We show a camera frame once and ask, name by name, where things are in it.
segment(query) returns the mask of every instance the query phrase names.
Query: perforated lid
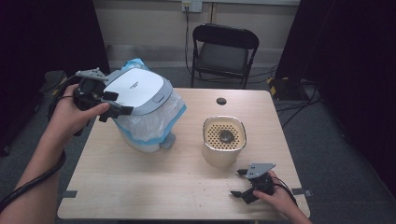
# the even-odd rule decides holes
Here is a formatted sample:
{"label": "perforated lid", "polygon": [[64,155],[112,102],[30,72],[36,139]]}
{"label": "perforated lid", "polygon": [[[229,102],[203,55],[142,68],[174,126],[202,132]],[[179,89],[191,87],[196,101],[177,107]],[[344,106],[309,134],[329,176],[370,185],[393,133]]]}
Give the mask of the perforated lid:
{"label": "perforated lid", "polygon": [[238,150],[246,145],[245,127],[234,117],[217,116],[204,124],[205,144],[216,150]]}

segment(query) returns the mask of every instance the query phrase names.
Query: black strap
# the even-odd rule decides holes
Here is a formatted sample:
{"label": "black strap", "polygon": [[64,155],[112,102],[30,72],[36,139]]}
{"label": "black strap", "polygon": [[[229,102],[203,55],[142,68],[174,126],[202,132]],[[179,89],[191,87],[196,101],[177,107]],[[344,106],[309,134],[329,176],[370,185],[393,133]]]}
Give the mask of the black strap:
{"label": "black strap", "polygon": [[11,204],[13,201],[15,201],[18,197],[20,197],[23,193],[28,191],[29,189],[34,188],[37,186],[39,183],[43,182],[44,180],[48,179],[50,176],[55,174],[58,170],[64,166],[64,163],[66,162],[66,154],[62,152],[62,157],[59,159],[58,163],[52,167],[50,170],[48,170],[46,173],[40,175],[39,177],[31,180],[30,182],[24,184],[23,186],[15,189],[12,191],[6,198],[4,198],[0,202],[0,213],[3,212],[3,210]]}

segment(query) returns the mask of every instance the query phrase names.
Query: chair seat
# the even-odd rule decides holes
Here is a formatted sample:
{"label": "chair seat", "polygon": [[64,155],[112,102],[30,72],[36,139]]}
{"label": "chair seat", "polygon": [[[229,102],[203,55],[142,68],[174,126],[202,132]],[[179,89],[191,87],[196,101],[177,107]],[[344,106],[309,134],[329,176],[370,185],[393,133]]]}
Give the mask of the chair seat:
{"label": "chair seat", "polygon": [[197,58],[197,70],[220,71],[244,75],[248,64],[248,50],[204,43]]}

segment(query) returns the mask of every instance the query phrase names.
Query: plastic bag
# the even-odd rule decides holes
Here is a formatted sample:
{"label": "plastic bag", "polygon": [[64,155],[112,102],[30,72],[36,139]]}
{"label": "plastic bag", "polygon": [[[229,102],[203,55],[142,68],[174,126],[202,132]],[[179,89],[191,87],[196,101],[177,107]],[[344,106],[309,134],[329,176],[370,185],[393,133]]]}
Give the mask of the plastic bag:
{"label": "plastic bag", "polygon": [[[149,70],[140,59],[128,61],[121,70],[136,67]],[[186,109],[180,95],[172,91],[163,105],[151,113],[141,116],[119,116],[113,120],[130,141],[142,146],[154,145],[163,142]]]}

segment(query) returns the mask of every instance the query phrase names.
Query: human arm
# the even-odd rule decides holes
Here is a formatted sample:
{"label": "human arm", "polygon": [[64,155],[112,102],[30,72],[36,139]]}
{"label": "human arm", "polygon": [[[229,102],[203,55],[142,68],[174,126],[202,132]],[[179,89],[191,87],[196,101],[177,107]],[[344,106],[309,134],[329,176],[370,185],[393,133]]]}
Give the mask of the human arm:
{"label": "human arm", "polygon": [[[77,87],[78,85],[73,85],[65,90],[65,97],[57,104],[16,188],[54,167],[73,134],[84,127],[89,119],[109,109],[109,104],[105,103],[80,111],[74,105],[73,97],[69,97]],[[0,223],[53,223],[58,182],[59,172],[22,194],[0,214]]]}
{"label": "human arm", "polygon": [[[270,176],[276,177],[274,171],[268,172]],[[274,183],[280,184],[279,180],[273,178]],[[254,196],[270,203],[278,212],[285,215],[293,224],[312,224],[300,208],[293,202],[289,194],[281,187],[274,186],[274,194],[268,195],[259,190],[254,190]]]}

